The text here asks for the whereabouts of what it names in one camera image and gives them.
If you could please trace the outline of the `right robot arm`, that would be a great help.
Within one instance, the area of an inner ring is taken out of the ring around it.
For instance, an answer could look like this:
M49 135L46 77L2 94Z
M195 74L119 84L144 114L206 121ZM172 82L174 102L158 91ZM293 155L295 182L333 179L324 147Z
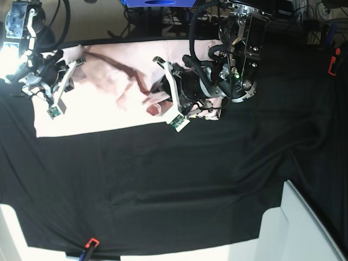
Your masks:
M73 69L63 61L60 45L67 35L71 10L69 1L62 35L57 43L43 45L46 15L40 1L14 1L5 19L1 48L1 79L7 84L23 83L28 90L39 88L49 102L57 102L69 83Z

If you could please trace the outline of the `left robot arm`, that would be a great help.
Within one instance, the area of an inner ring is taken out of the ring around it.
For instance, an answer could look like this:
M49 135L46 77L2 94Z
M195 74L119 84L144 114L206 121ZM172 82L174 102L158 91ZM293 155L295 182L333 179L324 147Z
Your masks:
M208 50L208 60L195 52L195 29L198 18L211 7L230 10L229 16L218 18L220 44ZM189 51L182 57L184 66L155 57L166 73L162 86L170 96L173 108L182 116L217 109L208 104L213 98L240 103L256 93L256 76L267 14L256 5L240 1L211 1L196 8L189 27Z

